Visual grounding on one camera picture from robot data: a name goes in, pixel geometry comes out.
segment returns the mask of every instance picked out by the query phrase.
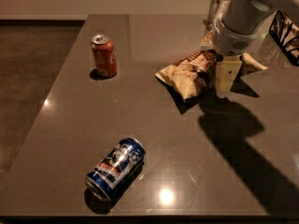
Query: can top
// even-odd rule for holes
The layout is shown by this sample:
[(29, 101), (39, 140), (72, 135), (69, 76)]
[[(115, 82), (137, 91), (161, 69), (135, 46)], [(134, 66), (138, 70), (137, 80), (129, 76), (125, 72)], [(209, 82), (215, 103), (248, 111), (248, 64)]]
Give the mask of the can top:
[(110, 41), (110, 38), (106, 35), (95, 35), (92, 39), (92, 42), (96, 45), (103, 45)]

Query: wall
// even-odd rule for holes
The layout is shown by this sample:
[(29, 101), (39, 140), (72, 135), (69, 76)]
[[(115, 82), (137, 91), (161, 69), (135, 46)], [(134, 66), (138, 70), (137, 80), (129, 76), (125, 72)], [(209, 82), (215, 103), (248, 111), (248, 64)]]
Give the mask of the wall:
[(0, 0), (0, 19), (85, 20), (88, 14), (207, 14), (210, 0)]

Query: gray tabletop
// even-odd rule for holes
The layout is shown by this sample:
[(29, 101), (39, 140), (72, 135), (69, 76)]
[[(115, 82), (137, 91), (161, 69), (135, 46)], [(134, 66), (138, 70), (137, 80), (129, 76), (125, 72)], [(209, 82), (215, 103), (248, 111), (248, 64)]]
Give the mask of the gray tabletop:
[[(258, 60), (269, 22), (250, 48)], [(89, 16), (0, 190), (0, 217), (298, 217), (296, 81), (270, 67), (225, 102), (210, 91), (186, 105), (155, 78), (204, 31), (201, 15)], [(111, 79), (91, 76), (98, 33), (115, 45)], [(127, 136), (145, 164), (107, 210), (85, 175)]]

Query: white robotic arm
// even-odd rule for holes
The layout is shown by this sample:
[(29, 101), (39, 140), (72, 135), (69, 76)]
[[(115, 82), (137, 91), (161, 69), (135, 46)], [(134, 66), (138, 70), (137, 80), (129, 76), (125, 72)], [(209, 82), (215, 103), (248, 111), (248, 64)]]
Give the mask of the white robotic arm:
[(216, 90), (224, 98), (241, 66), (239, 55), (256, 38), (263, 21), (277, 9), (299, 24), (299, 0), (230, 0), (214, 21), (214, 49), (223, 56), (217, 66)]

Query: red bull can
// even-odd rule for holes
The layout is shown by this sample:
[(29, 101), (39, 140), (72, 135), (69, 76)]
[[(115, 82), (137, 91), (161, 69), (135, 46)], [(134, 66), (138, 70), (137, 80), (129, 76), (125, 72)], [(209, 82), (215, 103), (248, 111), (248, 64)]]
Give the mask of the red bull can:
[(112, 40), (106, 35), (95, 35), (91, 47), (98, 75), (114, 77), (117, 74), (117, 64)]
[(95, 197), (111, 202), (126, 179), (143, 165), (146, 152), (134, 138), (120, 142), (87, 175), (86, 186)]

